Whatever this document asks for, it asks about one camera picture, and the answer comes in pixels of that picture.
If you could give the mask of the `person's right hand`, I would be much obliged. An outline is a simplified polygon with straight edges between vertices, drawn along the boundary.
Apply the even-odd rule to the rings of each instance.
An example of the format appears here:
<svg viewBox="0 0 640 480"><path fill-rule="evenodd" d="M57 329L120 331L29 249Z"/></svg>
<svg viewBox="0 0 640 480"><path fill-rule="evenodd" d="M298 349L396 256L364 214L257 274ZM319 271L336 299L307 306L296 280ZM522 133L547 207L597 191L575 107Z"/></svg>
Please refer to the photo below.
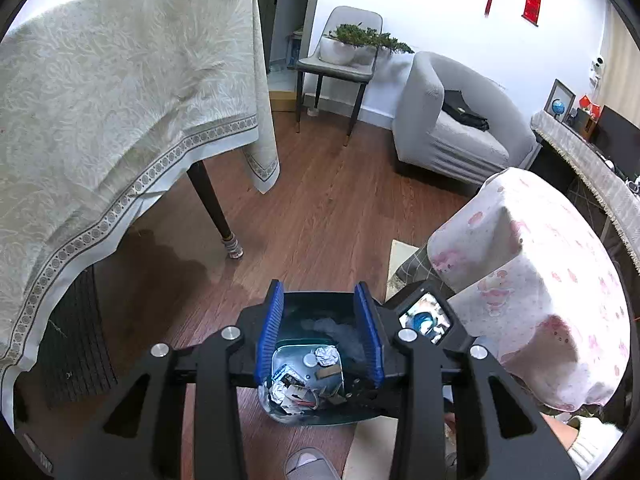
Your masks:
<svg viewBox="0 0 640 480"><path fill-rule="evenodd" d="M560 420L557 420L549 415L542 414L542 418L555 434L555 437L557 437L560 443L563 445L563 448L568 451L578 437L578 430L570 425L567 425L565 422L561 422Z"/></svg>

